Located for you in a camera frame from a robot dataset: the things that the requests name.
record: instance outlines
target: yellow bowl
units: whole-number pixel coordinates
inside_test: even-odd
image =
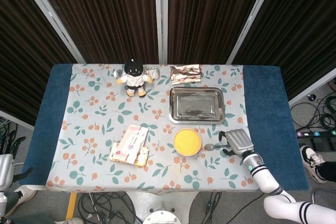
[[[201,146],[201,137],[193,129],[181,129],[174,136],[174,148],[183,156],[195,155]]]

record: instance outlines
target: white sneaker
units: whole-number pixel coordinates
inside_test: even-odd
[[[300,153],[303,165],[309,171],[310,176],[319,184],[326,183],[327,181],[317,171],[317,167],[325,162],[322,156],[306,145],[300,148]]]
[[[81,218],[71,218],[70,220],[54,221],[56,224],[84,224]]]
[[[18,207],[18,205],[20,205],[20,204],[22,204],[26,201],[29,201],[31,198],[33,198],[37,191],[30,190],[27,186],[20,186],[14,192],[19,193],[19,200],[16,203],[16,205],[14,207],[12,207],[11,210],[8,211],[8,213],[6,213],[5,218],[10,216],[12,214],[12,212]]]

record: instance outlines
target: plush doll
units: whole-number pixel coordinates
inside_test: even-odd
[[[117,79],[118,84],[126,82],[127,91],[126,94],[129,97],[133,97],[135,91],[138,91],[139,97],[144,97],[146,91],[144,90],[144,82],[152,83],[153,79],[143,74],[143,65],[141,62],[131,60],[129,63],[126,63],[124,66],[125,75]]]

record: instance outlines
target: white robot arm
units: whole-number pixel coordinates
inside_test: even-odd
[[[264,208],[268,215],[276,219],[288,219],[302,224],[336,224],[336,211],[315,205],[309,202],[296,202],[295,199],[279,185],[269,169],[265,166],[263,159],[254,152],[254,145],[243,129],[220,132],[232,148],[228,152],[243,158],[244,165],[250,171],[254,181],[261,191],[270,196],[264,200]]]

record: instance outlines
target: rectangular tray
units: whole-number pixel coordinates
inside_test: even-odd
[[[225,119],[223,93],[218,88],[172,88],[169,102],[173,123],[220,124]]]

